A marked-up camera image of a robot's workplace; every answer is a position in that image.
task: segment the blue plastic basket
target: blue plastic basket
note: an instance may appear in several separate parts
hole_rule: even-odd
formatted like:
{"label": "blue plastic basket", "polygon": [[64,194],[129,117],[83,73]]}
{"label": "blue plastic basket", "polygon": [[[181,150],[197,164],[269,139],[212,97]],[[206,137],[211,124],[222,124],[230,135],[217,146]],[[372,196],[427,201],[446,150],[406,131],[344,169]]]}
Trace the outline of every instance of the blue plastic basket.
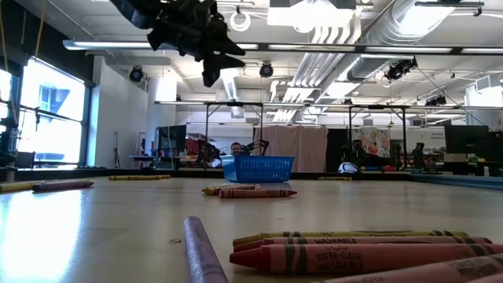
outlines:
{"label": "blue plastic basket", "polygon": [[223,175],[232,182],[286,182],[294,157],[222,156]]}

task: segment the red crayon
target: red crayon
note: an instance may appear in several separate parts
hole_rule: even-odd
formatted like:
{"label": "red crayon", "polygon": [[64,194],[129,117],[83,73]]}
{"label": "red crayon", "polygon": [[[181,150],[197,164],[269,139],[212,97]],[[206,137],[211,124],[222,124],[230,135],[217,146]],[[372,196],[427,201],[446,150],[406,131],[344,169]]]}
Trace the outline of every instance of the red crayon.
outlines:
{"label": "red crayon", "polygon": [[230,262],[272,274],[367,274],[502,252],[503,244],[271,244]]}
{"label": "red crayon", "polygon": [[222,189],[220,198],[290,197],[297,192],[288,189]]}
{"label": "red crayon", "polygon": [[90,181],[66,181],[66,182],[53,182],[33,185],[31,189],[35,192],[50,192],[54,190],[63,189],[84,189],[92,186],[94,182]]}
{"label": "red crayon", "polygon": [[234,252],[270,244],[492,244],[484,237],[274,237],[239,244]]}
{"label": "red crayon", "polygon": [[493,276],[470,281],[469,283],[502,283],[502,282],[503,282],[503,274],[496,274]]}
{"label": "red crayon", "polygon": [[503,255],[489,255],[403,270],[337,278],[320,283],[465,283],[501,273],[503,273]]}

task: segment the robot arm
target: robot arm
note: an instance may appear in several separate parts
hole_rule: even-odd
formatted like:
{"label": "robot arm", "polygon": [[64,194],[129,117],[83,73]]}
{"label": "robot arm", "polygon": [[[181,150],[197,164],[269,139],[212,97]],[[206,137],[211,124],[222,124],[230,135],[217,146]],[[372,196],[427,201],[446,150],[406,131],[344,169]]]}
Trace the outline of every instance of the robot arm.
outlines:
{"label": "robot arm", "polygon": [[241,68],[244,62],[226,53],[246,53],[227,37],[227,24],[218,13],[215,0],[111,0],[135,27],[152,29],[147,36],[155,51],[161,45],[204,61],[203,80],[212,86],[224,68]]}

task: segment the person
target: person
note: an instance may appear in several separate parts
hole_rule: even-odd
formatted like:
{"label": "person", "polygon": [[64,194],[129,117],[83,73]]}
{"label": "person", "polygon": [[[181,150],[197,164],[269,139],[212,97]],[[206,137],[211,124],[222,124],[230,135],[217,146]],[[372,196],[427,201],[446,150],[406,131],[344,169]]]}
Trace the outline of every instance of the person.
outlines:
{"label": "person", "polygon": [[243,149],[241,148],[241,143],[234,142],[232,145],[230,145],[230,152],[232,155],[240,155],[243,152]]}

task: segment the purple crayon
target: purple crayon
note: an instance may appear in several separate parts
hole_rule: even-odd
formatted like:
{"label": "purple crayon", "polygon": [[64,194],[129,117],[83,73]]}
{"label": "purple crayon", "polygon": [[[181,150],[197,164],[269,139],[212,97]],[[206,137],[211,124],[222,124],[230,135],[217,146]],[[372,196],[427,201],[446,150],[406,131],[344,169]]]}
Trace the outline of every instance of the purple crayon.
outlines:
{"label": "purple crayon", "polygon": [[50,182],[44,184],[33,185],[33,189],[37,193],[51,192],[63,189],[84,189],[92,186],[94,182],[91,181],[63,181],[63,182]]}
{"label": "purple crayon", "polygon": [[183,227],[192,283],[228,283],[200,219],[189,216]]}

